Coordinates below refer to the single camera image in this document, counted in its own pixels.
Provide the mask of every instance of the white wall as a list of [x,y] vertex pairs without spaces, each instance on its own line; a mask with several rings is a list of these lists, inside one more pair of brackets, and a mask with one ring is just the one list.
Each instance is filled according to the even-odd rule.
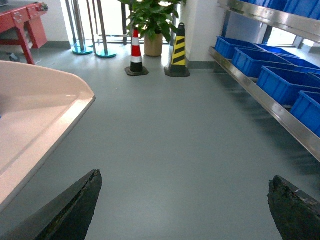
[[186,57],[191,62],[213,62],[209,47],[215,46],[221,35],[225,10],[218,0],[188,0],[182,8],[185,24]]
[[69,41],[62,9],[62,3],[64,2],[64,0],[44,0],[43,2],[49,7],[49,11],[47,12],[47,14],[41,16],[48,41]]

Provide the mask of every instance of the baseboard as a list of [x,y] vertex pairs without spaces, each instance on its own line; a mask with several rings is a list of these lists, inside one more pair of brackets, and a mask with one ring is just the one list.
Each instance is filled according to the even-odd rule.
[[68,41],[48,41],[42,47],[48,49],[71,49],[70,42]]

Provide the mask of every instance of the yellow and black traffic cone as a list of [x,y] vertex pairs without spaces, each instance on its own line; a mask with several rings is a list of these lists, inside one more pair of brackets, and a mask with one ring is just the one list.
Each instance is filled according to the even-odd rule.
[[129,76],[147,75],[149,71],[142,64],[138,28],[134,28],[131,47],[131,64],[125,68]]
[[172,58],[169,67],[164,68],[165,75],[186,78],[190,76],[186,67],[186,30],[185,24],[180,23],[176,34]]

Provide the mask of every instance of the stand base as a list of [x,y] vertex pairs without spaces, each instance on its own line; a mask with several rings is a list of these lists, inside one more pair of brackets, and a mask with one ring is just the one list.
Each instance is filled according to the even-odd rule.
[[165,72],[165,75],[169,77],[175,77],[175,78],[187,78],[190,76],[190,72],[188,68],[185,68],[185,71],[171,72],[168,67],[165,67],[164,72]]
[[133,76],[133,77],[134,76],[143,76],[143,75],[147,75],[149,73],[149,71],[145,67],[143,67],[142,71],[138,71],[138,72],[131,71],[129,66],[126,67],[124,70],[127,75]]
[[84,46],[84,48],[81,49],[80,46],[75,45],[72,48],[72,52],[76,55],[88,55],[88,54],[92,54],[94,52],[94,49],[89,46]]
[[[86,40],[84,45],[86,45],[89,48],[93,48],[94,47],[94,43],[92,40]],[[74,47],[80,47],[80,42],[76,41],[76,43],[73,45]]]
[[104,58],[104,59],[110,59],[117,56],[117,54],[112,49],[111,50],[108,49],[107,52],[104,49],[97,50],[95,55],[97,55],[99,58]]

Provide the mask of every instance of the blue plastic bin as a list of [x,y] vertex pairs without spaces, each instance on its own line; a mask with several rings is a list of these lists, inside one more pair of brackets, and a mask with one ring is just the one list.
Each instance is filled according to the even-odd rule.
[[281,57],[285,60],[287,60],[288,62],[296,65],[297,67],[303,67],[306,69],[317,69],[320,70],[320,67],[304,60],[304,59],[300,59],[300,58],[296,58],[296,57],[292,57],[292,56],[285,56],[285,55],[281,55]]
[[292,69],[294,65],[271,52],[235,49],[232,64],[247,77],[258,78],[262,66]]
[[290,113],[320,137],[320,93],[300,91]]
[[278,54],[278,55],[284,55],[284,56],[291,56],[291,57],[295,57],[295,58],[299,58],[298,56],[286,51],[286,50],[283,50],[282,48],[280,47],[276,47],[276,46],[268,46],[268,45],[264,45],[264,44],[255,44],[257,45],[259,48],[262,48],[268,52],[271,52],[271,53],[274,53],[274,54]]
[[241,41],[233,38],[217,36],[215,50],[226,59],[232,59],[235,55],[235,48],[256,49],[264,51],[262,48],[248,41]]
[[295,66],[292,71],[301,72],[301,73],[315,73],[320,74],[319,68],[310,68],[310,67],[303,67],[303,66]]
[[305,72],[262,67],[256,83],[281,105],[293,106],[299,91],[320,93],[320,78]]
[[287,0],[249,0],[248,3],[269,9],[283,11],[287,4]]
[[319,20],[320,2],[318,0],[289,0],[283,11],[289,14]]

